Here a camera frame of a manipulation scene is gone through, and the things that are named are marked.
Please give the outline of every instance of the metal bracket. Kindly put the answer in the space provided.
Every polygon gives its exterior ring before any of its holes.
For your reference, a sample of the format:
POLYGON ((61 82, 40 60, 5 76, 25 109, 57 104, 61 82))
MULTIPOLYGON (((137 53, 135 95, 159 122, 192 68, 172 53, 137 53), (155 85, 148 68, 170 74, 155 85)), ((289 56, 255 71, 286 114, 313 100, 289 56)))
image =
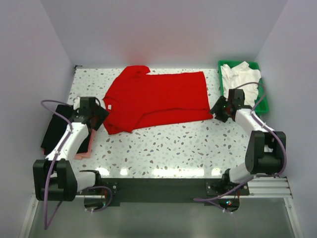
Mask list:
MULTIPOLYGON (((106 186, 111 189, 113 196, 116 196, 118 193, 118 182, 113 180, 104 180, 102 179, 102 184, 98 184, 98 186, 106 186)), ((90 189, 90 190, 84 190, 82 192, 78 192, 77 195, 85 196, 86 198, 93 198, 97 196, 100 196, 101 190, 100 188, 97 189, 90 189)))
MULTIPOLYGON (((206 195, 216 197, 216 196, 224 194, 225 192, 233 189, 237 185, 234 183, 229 183, 227 186, 220 189, 219 188, 220 183, 221 183, 221 179, 216 179, 216 178, 207 179, 206 183, 205 183, 206 184, 206 195)), ((237 191, 240 191, 241 196, 250 195, 249 186, 247 183, 244 186, 242 186, 241 188, 237 189, 236 191, 230 193, 230 195, 235 195, 237 191)))

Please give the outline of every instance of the green basket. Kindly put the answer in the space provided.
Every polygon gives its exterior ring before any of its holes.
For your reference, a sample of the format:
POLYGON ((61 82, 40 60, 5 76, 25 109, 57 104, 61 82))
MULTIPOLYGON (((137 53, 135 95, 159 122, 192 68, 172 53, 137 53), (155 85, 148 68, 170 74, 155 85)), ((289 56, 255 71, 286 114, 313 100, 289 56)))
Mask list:
MULTIPOLYGON (((219 81, 220 81, 220 91, 221 91, 221 95, 223 95, 223 84, 222 84, 222 73, 221 73, 221 66, 224 64, 227 64, 230 68, 233 68, 239 64, 241 64, 243 61, 232 61, 232 60, 220 60, 218 62, 218 71, 219 71, 219 81)), ((249 67, 251 69, 260 69, 258 63, 256 62, 247 62, 249 64, 249 67)), ((264 94, 264 89, 262 87, 258 87, 259 90, 259 95, 258 98, 256 99, 256 102, 260 99, 260 97, 264 94)), ((267 99, 266 96, 264 97, 264 99, 260 102, 260 104, 257 106, 257 108, 255 109, 256 114, 258 116, 261 116, 263 114, 266 114, 269 112, 269 108, 268 108, 268 103, 267 103, 267 99)))

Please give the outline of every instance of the white panel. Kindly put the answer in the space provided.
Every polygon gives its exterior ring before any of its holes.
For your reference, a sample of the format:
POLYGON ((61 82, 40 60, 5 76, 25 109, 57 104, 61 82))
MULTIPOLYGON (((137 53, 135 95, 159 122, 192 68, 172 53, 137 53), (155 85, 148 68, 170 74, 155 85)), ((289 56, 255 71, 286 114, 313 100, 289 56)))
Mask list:
POLYGON ((72 65, 38 0, 0 2, 0 231, 15 238, 33 190, 32 165, 50 113, 45 98, 65 100, 72 65))
POLYGON ((289 0, 257 61, 275 130, 287 136, 288 176, 306 237, 317 237, 317 1, 289 0))
POLYGON ((213 67, 254 60, 287 0, 42 0, 84 66, 213 67))

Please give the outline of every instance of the gray floor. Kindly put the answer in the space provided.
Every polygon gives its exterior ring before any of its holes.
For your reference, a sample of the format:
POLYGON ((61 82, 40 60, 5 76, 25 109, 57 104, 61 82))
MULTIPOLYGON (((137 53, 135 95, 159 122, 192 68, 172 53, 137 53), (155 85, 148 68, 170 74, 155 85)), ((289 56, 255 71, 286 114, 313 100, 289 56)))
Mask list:
MULTIPOLYGON (((55 203, 49 204, 50 214, 55 203)), ((43 229, 39 203, 30 238, 293 238, 283 199, 243 199, 234 216, 203 204, 123 203, 91 214, 64 202, 43 229)))

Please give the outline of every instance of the cable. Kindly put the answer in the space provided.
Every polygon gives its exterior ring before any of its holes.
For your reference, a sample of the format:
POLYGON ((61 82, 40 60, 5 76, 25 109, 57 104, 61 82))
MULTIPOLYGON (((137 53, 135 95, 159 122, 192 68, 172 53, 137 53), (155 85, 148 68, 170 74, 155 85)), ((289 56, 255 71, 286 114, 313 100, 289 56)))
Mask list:
MULTIPOLYGON (((285 171, 285 168, 286 168, 286 164, 287 164, 287 155, 286 155, 286 150, 285 150, 285 147, 282 143, 282 141, 278 138, 278 136, 272 131, 270 130, 265 124, 262 124, 261 121, 254 115, 254 110, 255 108, 259 105, 259 103, 264 99, 264 97, 266 96, 266 89, 264 87, 264 85, 260 84, 260 83, 257 83, 257 82, 249 82, 249 83, 244 83, 238 87, 236 87, 235 89, 238 89, 238 88, 241 88, 245 85, 248 85, 248 84, 257 84, 261 87, 263 87, 264 89, 264 93, 263 95, 261 96, 261 98, 257 101, 257 103, 255 103, 255 105, 252 107, 251 109, 251 117, 261 126, 263 127, 265 130, 267 130, 270 134, 272 134, 272 136, 276 139, 276 141, 278 142, 279 146, 281 147, 282 149, 282 153, 283 153, 283 158, 284 158, 284 163, 283 163, 283 167, 282 169, 280 170, 280 172, 274 174, 274 175, 257 175, 258 178, 260 177, 276 177, 276 176, 279 176, 280 174, 282 174, 284 171, 285 171)), ((219 198, 222 198, 226 195, 229 195, 230 193, 236 191, 238 188, 242 187, 245 183, 249 182, 253 180, 253 178, 249 178, 249 179, 246 179, 245 181, 241 182, 240 184, 238 184, 237 186, 235 186, 233 189, 229 190, 228 192, 225 192, 224 194, 222 195, 219 195, 217 197, 213 197, 213 198, 206 198, 206 199, 203 199, 203 198, 194 198, 194 201, 196 202, 212 202, 212 201, 215 201, 219 198)))
POLYGON ((58 154, 60 153, 60 150, 62 149, 62 147, 63 147, 63 145, 65 144, 65 142, 67 141, 67 139, 70 137, 71 132, 72 132, 72 130, 73 130, 73 126, 72 126, 71 122, 70 122, 66 117, 64 117, 63 115, 61 115, 61 114, 55 112, 54 110, 48 108, 48 107, 44 104, 44 103, 46 103, 46 102, 60 103, 60 104, 64 104, 64 105, 67 105, 67 106, 70 106, 70 105, 67 104, 67 103, 64 103, 64 102, 56 101, 56 100, 42 100, 42 101, 41 101, 41 105, 42 105, 45 109, 49 110, 50 112, 52 112, 52 113, 54 113, 55 115, 59 116, 60 118, 64 119, 64 120, 67 122, 67 124, 69 125, 70 130, 69 130, 68 134, 65 136, 65 138, 63 139, 63 141, 61 142, 60 146, 57 148, 57 151, 56 151, 56 153, 55 153, 55 155, 54 155, 54 158, 53 158, 53 160, 52 160, 52 162, 51 162, 51 165, 50 165, 50 168, 49 168, 49 171, 48 171, 48 175, 47 175, 47 177, 46 177, 45 189, 44 189, 44 230, 47 230, 47 229, 48 229, 48 227, 50 226, 51 221, 52 221, 52 219, 53 219, 55 213, 57 212, 58 208, 60 207, 60 205, 61 205, 61 203, 62 203, 62 201, 60 201, 60 202, 58 203, 58 205, 56 206, 56 208, 55 208, 55 210, 54 210, 54 212, 53 212, 53 214, 52 214, 52 216, 51 216, 51 218, 50 218, 49 221, 48 221, 48 196, 49 196, 49 186, 50 186, 51 174, 52 174, 52 172, 53 172, 53 167, 54 167, 54 164, 55 164, 56 159, 57 159, 57 157, 58 157, 58 154))
POLYGON ((100 211, 104 210, 106 207, 108 207, 110 205, 110 203, 112 202, 112 191, 111 191, 110 188, 108 188, 106 186, 89 187, 89 188, 86 188, 85 190, 99 189, 99 188, 107 190, 108 193, 110 194, 110 199, 109 199, 108 203, 105 206, 103 206, 100 209, 93 209, 92 212, 100 212, 100 211))
POLYGON ((230 212, 229 210, 221 207, 219 204, 216 204, 215 202, 208 201, 208 203, 212 204, 213 206, 216 206, 217 208, 220 208, 221 210, 223 210, 225 212, 230 212))
POLYGON ((263 127, 265 130, 267 130, 277 141, 277 143, 279 144, 279 146, 282 149, 282 153, 283 153, 283 158, 284 158, 284 163, 283 163, 283 167, 280 170, 280 172, 276 173, 275 175, 258 175, 257 177, 275 177, 275 176, 279 176, 280 174, 282 174, 285 171, 286 165, 287 165, 287 155, 286 155, 286 150, 284 148, 283 142, 278 138, 278 136, 270 129, 268 128, 265 124, 263 124, 258 117, 255 115, 254 111, 256 109, 256 107, 260 104, 261 101, 263 101, 264 97, 266 96, 266 88, 263 84, 257 83, 257 82, 249 82, 249 83, 244 83, 238 87, 236 87, 235 89, 241 88, 245 85, 248 84, 257 84, 259 86, 261 86, 264 89, 264 93, 261 96, 261 98, 255 103, 255 105, 252 107, 251 109, 251 117, 257 122, 257 124, 259 124, 261 127, 263 127))
MULTIPOLYGON (((56 214, 57 210, 59 209, 60 205, 62 204, 62 201, 60 201, 60 202, 57 204, 57 206, 55 207, 55 210, 54 210, 52 216, 50 217, 50 219, 49 219, 49 221, 48 221, 48 196, 49 196, 49 186, 50 186, 51 174, 52 174, 52 172, 53 172, 53 168, 54 168, 54 164, 55 164, 55 162, 56 162, 56 159, 57 159, 57 157, 58 157, 58 155, 59 155, 59 153, 60 153, 60 151, 61 151, 63 145, 65 144, 65 142, 66 142, 67 139, 70 137, 70 135, 71 135, 71 133, 72 133, 72 131, 73 131, 73 126, 72 126, 71 122, 70 122, 66 117, 64 117, 63 115, 61 115, 61 114, 55 112, 54 110, 48 108, 48 107, 44 104, 44 103, 46 103, 46 102, 60 103, 60 104, 67 105, 67 106, 70 106, 70 107, 71 107, 71 105, 69 105, 69 104, 67 104, 67 103, 60 102, 60 101, 56 101, 56 100, 42 100, 42 101, 41 101, 41 105, 42 105, 45 109, 49 110, 50 112, 52 112, 52 113, 54 113, 55 115, 59 116, 60 118, 64 119, 64 120, 67 122, 67 124, 69 125, 69 127, 70 127, 70 130, 68 131, 68 134, 65 136, 65 138, 63 139, 63 141, 61 142, 61 144, 60 144, 59 147, 57 148, 57 151, 56 151, 56 153, 55 153, 55 155, 54 155, 54 158, 53 158, 53 160, 52 160, 52 162, 51 162, 51 165, 50 165, 50 168, 49 168, 49 171, 48 171, 48 175, 47 175, 47 177, 46 177, 45 189, 44 189, 44 230, 47 230, 47 229, 48 229, 48 227, 50 226, 50 224, 51 224, 51 222, 52 222, 52 220, 53 220, 54 215, 56 214)), ((106 187, 106 186, 89 187, 89 188, 87 188, 86 190, 97 189, 97 188, 106 189, 106 190, 110 193, 110 199, 109 199, 108 203, 107 203, 105 206, 103 206, 101 209, 93 210, 93 212, 102 211, 103 209, 105 209, 106 207, 108 207, 108 206, 110 205, 111 201, 112 201, 112 191, 111 191, 110 188, 108 188, 108 187, 106 187)))

